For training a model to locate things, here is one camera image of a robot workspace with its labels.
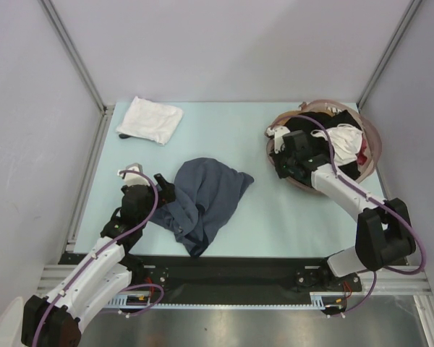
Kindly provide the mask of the white graphic tank top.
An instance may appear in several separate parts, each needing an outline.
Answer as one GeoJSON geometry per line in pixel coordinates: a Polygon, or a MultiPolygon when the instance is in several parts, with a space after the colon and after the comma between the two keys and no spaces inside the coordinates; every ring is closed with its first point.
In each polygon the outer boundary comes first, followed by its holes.
{"type": "Polygon", "coordinates": [[[175,133],[184,111],[135,96],[116,132],[166,145],[175,133]]]}

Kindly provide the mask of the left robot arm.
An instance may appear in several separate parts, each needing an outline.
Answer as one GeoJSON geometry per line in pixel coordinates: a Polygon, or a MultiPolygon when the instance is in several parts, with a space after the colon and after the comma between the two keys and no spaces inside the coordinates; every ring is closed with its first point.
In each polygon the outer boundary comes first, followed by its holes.
{"type": "Polygon", "coordinates": [[[123,197],[99,239],[77,267],[45,296],[31,296],[23,307],[24,346],[78,346],[90,322],[117,294],[147,291],[147,311],[164,296],[148,277],[143,261],[130,250],[154,212],[176,199],[175,186],[157,173],[148,178],[139,164],[118,172],[123,197]]]}

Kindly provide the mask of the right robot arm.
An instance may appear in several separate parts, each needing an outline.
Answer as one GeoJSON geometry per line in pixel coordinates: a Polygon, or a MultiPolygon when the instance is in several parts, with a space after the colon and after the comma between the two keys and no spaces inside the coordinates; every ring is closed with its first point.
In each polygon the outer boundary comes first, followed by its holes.
{"type": "Polygon", "coordinates": [[[377,271],[415,252],[409,213],[400,199],[385,200],[366,192],[343,175],[328,153],[317,152],[303,131],[269,127],[270,157],[278,176],[292,178],[332,199],[356,222],[354,246],[331,255],[319,272],[320,284],[336,290],[346,275],[377,271]]]}

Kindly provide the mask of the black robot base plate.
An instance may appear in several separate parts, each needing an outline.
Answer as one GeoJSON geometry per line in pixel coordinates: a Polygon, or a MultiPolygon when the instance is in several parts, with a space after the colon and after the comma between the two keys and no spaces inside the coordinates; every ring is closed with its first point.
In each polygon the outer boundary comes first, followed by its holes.
{"type": "Polygon", "coordinates": [[[135,284],[151,279],[165,296],[216,298],[293,297],[300,293],[326,292],[332,296],[358,294],[364,285],[358,273],[337,278],[321,258],[242,258],[131,256],[135,284]]]}

